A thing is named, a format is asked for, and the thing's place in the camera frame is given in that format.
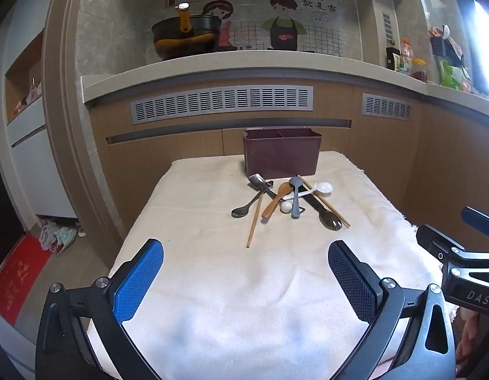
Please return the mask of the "black soup spoon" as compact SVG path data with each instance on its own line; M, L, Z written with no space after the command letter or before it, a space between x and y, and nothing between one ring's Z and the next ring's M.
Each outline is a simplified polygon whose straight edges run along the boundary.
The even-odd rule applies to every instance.
M231 217L232 218L243 218L247 214L249 214L249 209L250 207L267 191L269 191L273 186L273 180L267 181L267 183L261 187L260 190L255 194L255 196L245 205L242 207L234 208L231 211Z

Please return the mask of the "wooden spoon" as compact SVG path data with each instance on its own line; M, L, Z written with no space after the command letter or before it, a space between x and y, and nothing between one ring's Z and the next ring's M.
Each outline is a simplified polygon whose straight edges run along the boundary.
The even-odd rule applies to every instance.
M293 190L292 185L289 182L284 182L278 188L276 197L273 198L272 202L264 209L261 214L263 219L269 219L273 212L276 210L277 206L280 204L280 200L287 196Z

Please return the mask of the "green plastic bag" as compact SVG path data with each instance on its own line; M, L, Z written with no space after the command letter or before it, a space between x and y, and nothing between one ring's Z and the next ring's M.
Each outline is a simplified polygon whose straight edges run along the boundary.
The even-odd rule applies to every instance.
M454 67L447 60L440 61L440 85L459 91L463 90L464 72L459 67Z

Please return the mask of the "white ceramic spoon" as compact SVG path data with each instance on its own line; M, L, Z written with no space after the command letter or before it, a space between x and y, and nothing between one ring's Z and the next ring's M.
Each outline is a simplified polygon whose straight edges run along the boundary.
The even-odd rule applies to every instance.
M294 198L293 186L289 183L285 183L285 184L287 184L289 187L291 187L292 191L289 191L289 193L282 196L281 199L293 200L293 198ZM299 186L299 197L308 196L308 195L314 194L314 193L321 193L323 195L328 195L333 191L333 189L334 189L333 185L330 184L329 182L319 182L319 183L316 183L314 185L314 187L308 186L307 189L303 184L301 184Z

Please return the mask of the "crumpled cloth on floor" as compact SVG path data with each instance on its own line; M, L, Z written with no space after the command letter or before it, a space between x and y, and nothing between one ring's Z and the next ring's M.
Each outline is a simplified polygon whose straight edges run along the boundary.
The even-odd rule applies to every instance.
M46 223L42 226L39 242L43 251L60 256L78 237L78 231L69 226Z

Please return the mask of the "metal smiley spoon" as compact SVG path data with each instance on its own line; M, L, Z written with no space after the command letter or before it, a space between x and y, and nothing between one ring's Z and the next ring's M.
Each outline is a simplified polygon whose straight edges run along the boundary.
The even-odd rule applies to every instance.
M249 176L249 183L257 190L261 190L265 188L266 186L268 187L266 194L271 198L275 199L276 194L273 192L273 180L267 181L264 179L262 175L259 173L255 173Z

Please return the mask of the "small grey vent grille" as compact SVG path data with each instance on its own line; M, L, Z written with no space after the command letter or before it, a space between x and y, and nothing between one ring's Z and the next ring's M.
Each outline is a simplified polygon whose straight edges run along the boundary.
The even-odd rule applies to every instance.
M410 103L398 99L364 93L362 96L362 114L369 117L383 117L409 121L412 117Z

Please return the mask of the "white round-headed spoon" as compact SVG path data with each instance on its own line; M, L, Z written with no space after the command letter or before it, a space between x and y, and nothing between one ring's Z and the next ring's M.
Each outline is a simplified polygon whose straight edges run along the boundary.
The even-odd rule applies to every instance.
M292 201L283 201L280 203L280 210L283 214L290 214L293 210L293 203ZM306 208L304 207L299 207L299 212L302 214Z

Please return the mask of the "yellow-lid chili jar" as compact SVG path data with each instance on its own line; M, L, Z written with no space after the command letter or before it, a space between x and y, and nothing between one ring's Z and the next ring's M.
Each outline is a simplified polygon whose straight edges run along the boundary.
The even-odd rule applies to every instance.
M428 81L427 63L421 58L413 58L410 67L410 76L422 82Z

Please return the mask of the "wooden chopstick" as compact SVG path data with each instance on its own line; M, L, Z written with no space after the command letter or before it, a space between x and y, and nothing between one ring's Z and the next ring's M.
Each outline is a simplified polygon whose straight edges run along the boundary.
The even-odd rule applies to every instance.
M255 205L255 212L254 212L253 220L252 220L252 223L251 223L251 226L249 229L249 235L248 235L247 241L246 241L246 249L249 249L251 246L251 243L252 243L252 239L253 239L253 236L255 233L255 229L256 229L260 214L261 214L261 203L262 203L264 194L265 193L262 193L261 196L259 196L257 203Z
M312 190L312 194L316 196L324 205L325 207L332 211L335 215L339 217L341 222L347 227L350 228L350 223L348 220L323 196L323 193L319 191L315 186L312 186L309 184L305 179L301 178L304 186L309 187Z

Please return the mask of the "orange-cap drink bottle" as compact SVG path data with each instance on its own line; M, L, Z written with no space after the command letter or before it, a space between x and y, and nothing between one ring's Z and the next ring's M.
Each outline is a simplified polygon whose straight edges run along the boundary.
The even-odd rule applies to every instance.
M413 51L408 39L402 39L400 71L409 76L411 73Z

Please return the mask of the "dark soy sauce bottle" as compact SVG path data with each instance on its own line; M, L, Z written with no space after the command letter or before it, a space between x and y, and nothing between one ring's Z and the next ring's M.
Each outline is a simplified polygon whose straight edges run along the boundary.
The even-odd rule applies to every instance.
M386 47L386 68L399 71L401 66L401 52L394 46Z

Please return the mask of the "dark translucent long spoon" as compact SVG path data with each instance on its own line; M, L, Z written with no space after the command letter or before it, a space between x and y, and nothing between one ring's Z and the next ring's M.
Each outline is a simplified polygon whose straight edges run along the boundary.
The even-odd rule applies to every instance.
M341 219L334 212L325 208L316 197L307 195L304 196L303 199L318 212L318 218L325 228L331 231L339 231L342 229Z

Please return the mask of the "large grey vent grille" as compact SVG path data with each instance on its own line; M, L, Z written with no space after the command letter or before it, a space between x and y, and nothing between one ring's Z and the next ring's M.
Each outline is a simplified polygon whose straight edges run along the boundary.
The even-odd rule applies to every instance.
M130 103L132 123L246 111L312 111L314 88L306 85L241 85L161 94Z

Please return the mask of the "white towel table cover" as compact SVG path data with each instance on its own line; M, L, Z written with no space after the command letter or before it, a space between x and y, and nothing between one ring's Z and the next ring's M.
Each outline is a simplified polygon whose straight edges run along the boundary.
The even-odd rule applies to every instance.
M440 264L416 228L337 152L323 152L311 183L333 185L330 202L348 226L329 231L306 208L297 220L234 219L253 190L240 156L176 161L162 176L116 260L149 238L164 264L126 332L164 379L327 379L366 325L328 264L346 242L380 277L403 287L440 283Z

